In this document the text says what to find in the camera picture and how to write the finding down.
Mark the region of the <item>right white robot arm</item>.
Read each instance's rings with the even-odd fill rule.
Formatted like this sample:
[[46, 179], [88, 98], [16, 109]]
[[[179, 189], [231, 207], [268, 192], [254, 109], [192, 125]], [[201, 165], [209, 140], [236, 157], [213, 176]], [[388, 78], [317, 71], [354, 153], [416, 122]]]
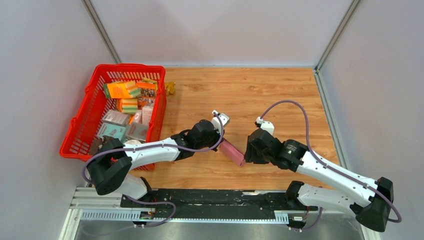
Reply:
[[321, 207], [354, 216], [364, 227], [384, 232], [394, 201], [393, 182], [385, 177], [373, 179], [351, 172], [321, 157], [307, 145], [288, 139], [279, 141], [258, 128], [247, 138], [246, 162], [273, 164], [317, 179], [331, 189], [292, 181], [285, 195], [286, 205]]

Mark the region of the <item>pink paper box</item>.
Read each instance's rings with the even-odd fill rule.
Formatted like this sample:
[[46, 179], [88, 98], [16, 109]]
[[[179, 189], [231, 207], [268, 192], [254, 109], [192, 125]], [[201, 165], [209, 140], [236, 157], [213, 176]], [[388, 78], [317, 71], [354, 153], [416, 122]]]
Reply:
[[225, 138], [223, 139], [222, 143], [219, 145], [219, 149], [225, 156], [227, 156], [238, 167], [241, 167], [245, 164], [246, 161], [245, 161], [244, 154]]

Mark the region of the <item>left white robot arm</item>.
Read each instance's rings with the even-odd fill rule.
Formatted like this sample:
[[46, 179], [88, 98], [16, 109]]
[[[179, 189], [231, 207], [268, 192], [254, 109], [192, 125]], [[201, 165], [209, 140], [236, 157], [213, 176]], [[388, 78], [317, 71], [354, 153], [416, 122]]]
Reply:
[[87, 161], [82, 174], [89, 174], [99, 196], [120, 193], [133, 198], [140, 207], [148, 207], [153, 201], [148, 184], [129, 172], [149, 164], [187, 159], [194, 153], [216, 151], [229, 121], [220, 114], [166, 139], [141, 144], [123, 144], [113, 138]]

